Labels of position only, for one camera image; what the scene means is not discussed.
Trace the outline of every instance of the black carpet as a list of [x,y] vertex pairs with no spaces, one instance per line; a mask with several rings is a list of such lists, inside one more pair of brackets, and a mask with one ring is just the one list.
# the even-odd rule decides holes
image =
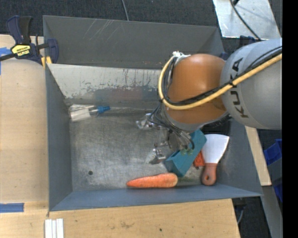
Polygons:
[[[130,21],[217,26],[212,0],[124,0]],[[283,0],[269,0],[277,27],[283,36]],[[43,15],[126,20],[121,0],[0,0],[0,34],[7,33],[6,21],[13,15],[32,16],[30,35],[43,35]],[[223,38],[224,50],[231,54],[238,39]],[[259,131],[263,149],[281,138],[281,131]],[[260,198],[245,200],[240,222],[242,238],[270,238]]]

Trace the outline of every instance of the bin floor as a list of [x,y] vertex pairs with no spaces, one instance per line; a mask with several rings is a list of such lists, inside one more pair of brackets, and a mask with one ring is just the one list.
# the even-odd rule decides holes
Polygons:
[[[167,172],[163,163],[149,164],[157,130],[140,130],[145,112],[101,114],[70,123],[73,190],[125,188],[126,182]],[[190,168],[179,185],[200,184],[201,169]]]

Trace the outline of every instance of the orange object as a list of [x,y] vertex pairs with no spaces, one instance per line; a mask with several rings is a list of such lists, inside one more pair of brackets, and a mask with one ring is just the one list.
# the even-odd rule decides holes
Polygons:
[[202,150],[198,153],[197,157],[195,158],[193,166],[196,168],[205,166]]
[[178,183],[178,176],[174,173],[165,173],[155,176],[140,177],[126,183],[134,188],[171,188]]

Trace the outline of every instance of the blue cap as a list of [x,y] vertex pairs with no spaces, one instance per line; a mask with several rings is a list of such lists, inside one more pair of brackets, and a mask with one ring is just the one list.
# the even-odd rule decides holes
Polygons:
[[101,114],[107,110],[110,110],[110,107],[109,106],[97,106],[97,110],[98,110],[98,113]]

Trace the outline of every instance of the blue bin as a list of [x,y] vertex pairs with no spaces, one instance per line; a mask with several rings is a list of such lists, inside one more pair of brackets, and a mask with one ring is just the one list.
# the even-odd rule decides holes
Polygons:
[[[268,166],[279,160],[282,155],[282,139],[276,139],[275,144],[264,150],[264,156]],[[274,190],[279,200],[283,202],[283,183],[281,182],[279,185],[274,186]]]

